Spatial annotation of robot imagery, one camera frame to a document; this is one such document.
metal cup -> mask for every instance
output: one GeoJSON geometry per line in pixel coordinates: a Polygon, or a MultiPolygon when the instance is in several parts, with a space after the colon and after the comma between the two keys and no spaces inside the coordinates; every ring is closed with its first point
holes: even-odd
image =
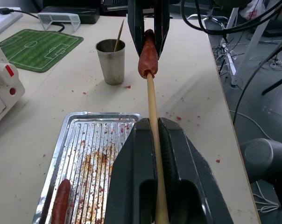
{"type": "Polygon", "coordinates": [[[95,45],[104,80],[109,85],[118,85],[124,81],[124,50],[126,44],[119,40],[117,51],[114,52],[115,44],[116,39],[108,39],[95,45]]]}

ridged metal tray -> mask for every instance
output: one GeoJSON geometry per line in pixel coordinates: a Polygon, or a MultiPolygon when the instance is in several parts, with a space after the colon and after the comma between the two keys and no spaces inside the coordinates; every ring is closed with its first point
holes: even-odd
{"type": "Polygon", "coordinates": [[[50,224],[59,184],[70,180],[66,224],[103,224],[110,175],[136,113],[70,113],[64,119],[33,224],[50,224]]]}

wooden stick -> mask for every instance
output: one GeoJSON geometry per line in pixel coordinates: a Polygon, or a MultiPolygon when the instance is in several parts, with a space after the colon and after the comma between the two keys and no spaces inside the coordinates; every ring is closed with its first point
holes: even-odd
{"type": "Polygon", "coordinates": [[[117,37],[116,44],[115,44],[115,47],[114,47],[114,52],[116,51],[116,49],[118,47],[118,42],[119,42],[119,39],[120,39],[120,36],[121,36],[121,32],[122,32],[122,28],[123,28],[123,22],[124,22],[124,20],[122,21],[121,26],[120,26],[118,37],[117,37]]]}
{"type": "Polygon", "coordinates": [[[162,165],[162,154],[160,146],[160,136],[158,128],[158,118],[156,112],[155,102],[155,85],[152,75],[147,75],[147,90],[148,90],[148,110],[149,110],[149,123],[154,137],[155,145],[155,162],[158,174],[158,189],[155,205],[155,224],[169,224],[166,191],[164,184],[164,174],[162,165]]]}

table surface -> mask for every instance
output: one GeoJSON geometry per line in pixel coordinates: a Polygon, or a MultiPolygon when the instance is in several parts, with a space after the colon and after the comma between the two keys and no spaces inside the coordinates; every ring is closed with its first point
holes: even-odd
{"type": "MultiPolygon", "coordinates": [[[[95,50],[97,42],[117,37],[122,19],[100,17],[75,33],[66,25],[63,32],[84,41],[45,73],[19,69],[26,93],[0,122],[0,224],[32,223],[68,113],[136,112],[148,117],[147,82],[137,71],[139,58],[127,20],[121,35],[126,43],[122,85],[104,82],[95,50]]],[[[0,41],[28,28],[42,30],[38,20],[24,15],[0,34],[0,41]]],[[[145,19],[145,28],[153,28],[153,19],[145,19]]],[[[170,21],[155,91],[158,116],[178,122],[208,161],[234,223],[260,223],[205,33],[182,20],[170,21]]]]}

hot dog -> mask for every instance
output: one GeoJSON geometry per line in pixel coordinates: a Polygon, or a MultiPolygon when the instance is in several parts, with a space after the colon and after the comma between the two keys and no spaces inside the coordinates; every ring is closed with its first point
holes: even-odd
{"type": "Polygon", "coordinates": [[[69,180],[64,179],[58,187],[52,210],[51,224],[64,224],[70,192],[71,183],[69,180]]]}
{"type": "Polygon", "coordinates": [[[155,49],[155,34],[152,29],[144,33],[145,42],[139,58],[138,72],[142,78],[147,78],[150,72],[153,77],[158,72],[158,54],[155,49]]]}

